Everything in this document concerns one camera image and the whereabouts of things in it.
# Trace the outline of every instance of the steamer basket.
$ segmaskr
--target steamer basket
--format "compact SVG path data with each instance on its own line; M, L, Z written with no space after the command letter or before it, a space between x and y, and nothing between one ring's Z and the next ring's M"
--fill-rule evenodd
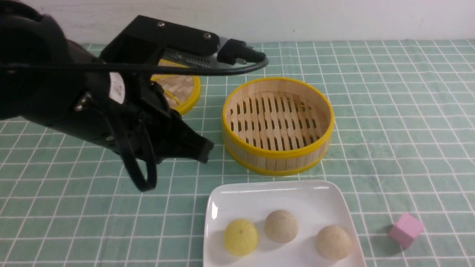
M334 114L312 86L272 77L232 92L222 122L224 146L234 160L260 174L284 176L306 171L323 158Z
M160 60L158 65L185 67L163 59ZM200 98L200 78L197 76L153 75L152 81L163 87L168 104L181 115L190 111Z

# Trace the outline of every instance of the green tablecloth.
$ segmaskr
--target green tablecloth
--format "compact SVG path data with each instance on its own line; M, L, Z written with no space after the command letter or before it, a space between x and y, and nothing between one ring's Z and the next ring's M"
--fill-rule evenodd
M0 122L0 262L201 266L204 213L215 187L326 179L344 193L368 266L474 266L474 45L254 44L269 56L269 66L247 76L203 77L202 97L185 115L216 142L209 163L165 161L158 188L142 195L115 154L21 118ZM86 47L95 54L103 48ZM332 144L310 171L263 177L223 150L226 95L265 76L303 80L333 105ZM404 252L387 237L403 212L425 224Z

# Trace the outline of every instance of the white label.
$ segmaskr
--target white label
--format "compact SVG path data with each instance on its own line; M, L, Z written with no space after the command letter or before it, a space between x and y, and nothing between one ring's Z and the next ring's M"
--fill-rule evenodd
M109 97L119 104L123 104L125 100L125 84L122 76L117 72L109 73L111 77L111 88Z

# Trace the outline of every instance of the pink cube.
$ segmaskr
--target pink cube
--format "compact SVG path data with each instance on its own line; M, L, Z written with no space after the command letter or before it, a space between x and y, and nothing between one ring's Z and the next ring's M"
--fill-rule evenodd
M389 237L400 244L403 249L407 249L423 228L422 222L409 213L404 213L389 231Z

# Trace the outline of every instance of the square plate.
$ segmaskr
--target square plate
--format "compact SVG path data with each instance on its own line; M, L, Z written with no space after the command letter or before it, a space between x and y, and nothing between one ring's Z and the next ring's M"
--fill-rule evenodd
M275 210L288 210L299 222L299 232L287 244L272 242L264 232L264 220ZM223 247L223 232L235 219L254 223L259 244L245 257L230 255ZM316 235L337 224L353 241L352 253L331 262L316 250ZM342 192L327 181L278 181L227 184L217 187L208 200L203 243L203 267L366 267L350 211Z

